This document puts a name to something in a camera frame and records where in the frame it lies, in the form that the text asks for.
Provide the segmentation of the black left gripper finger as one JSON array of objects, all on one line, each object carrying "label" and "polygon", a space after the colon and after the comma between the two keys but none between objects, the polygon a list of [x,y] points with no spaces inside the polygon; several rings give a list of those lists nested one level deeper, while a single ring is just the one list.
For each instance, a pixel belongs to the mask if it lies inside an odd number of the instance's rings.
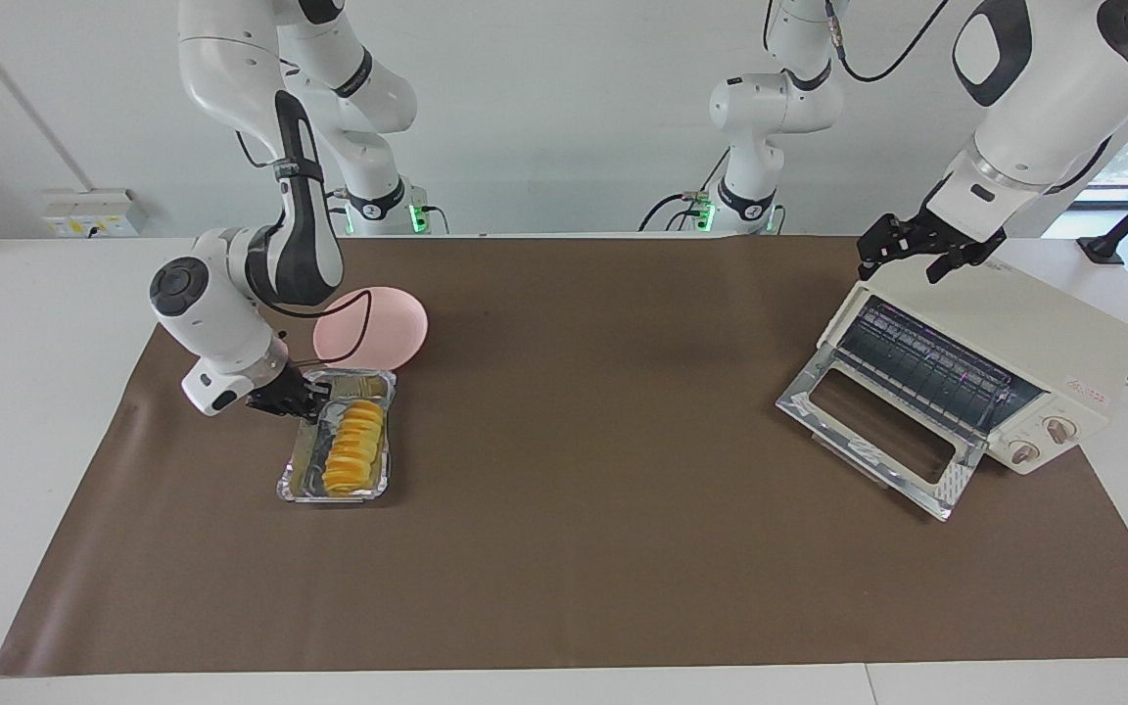
[{"label": "black left gripper finger", "polygon": [[892,259],[907,259],[913,255],[913,223],[892,213],[885,213],[860,237],[858,277],[870,280],[878,268]]},{"label": "black left gripper finger", "polygon": [[979,266],[1004,241],[1006,241],[1006,231],[1004,229],[998,229],[997,232],[984,243],[973,241],[971,238],[959,233],[938,235],[934,246],[931,247],[931,253],[937,254],[937,259],[926,268],[927,281],[929,284],[937,284],[950,272],[953,272],[954,268]]}]

